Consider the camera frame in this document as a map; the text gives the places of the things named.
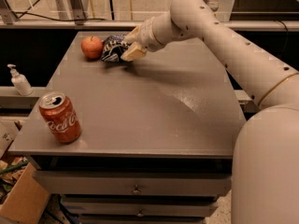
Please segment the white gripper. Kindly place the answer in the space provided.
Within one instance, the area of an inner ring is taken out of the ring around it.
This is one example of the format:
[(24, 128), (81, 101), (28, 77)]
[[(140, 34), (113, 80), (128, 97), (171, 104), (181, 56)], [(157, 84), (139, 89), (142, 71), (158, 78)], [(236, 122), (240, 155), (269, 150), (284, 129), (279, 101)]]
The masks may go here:
[(164, 20), (162, 16), (152, 17), (137, 25), (123, 39), (124, 42), (132, 45), (126, 50), (121, 58), (126, 62), (143, 58), (147, 50), (151, 52), (164, 48), (164, 44), (158, 39), (158, 29), (162, 28)]

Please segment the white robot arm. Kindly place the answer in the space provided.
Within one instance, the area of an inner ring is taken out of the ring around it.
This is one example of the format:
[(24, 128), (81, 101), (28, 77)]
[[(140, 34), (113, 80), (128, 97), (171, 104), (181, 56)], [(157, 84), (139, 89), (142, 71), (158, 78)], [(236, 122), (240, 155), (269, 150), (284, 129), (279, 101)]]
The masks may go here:
[(259, 112), (233, 156), (232, 224), (299, 224), (299, 73), (221, 24), (203, 0), (173, 0), (168, 12), (129, 33), (125, 61), (173, 41), (202, 40)]

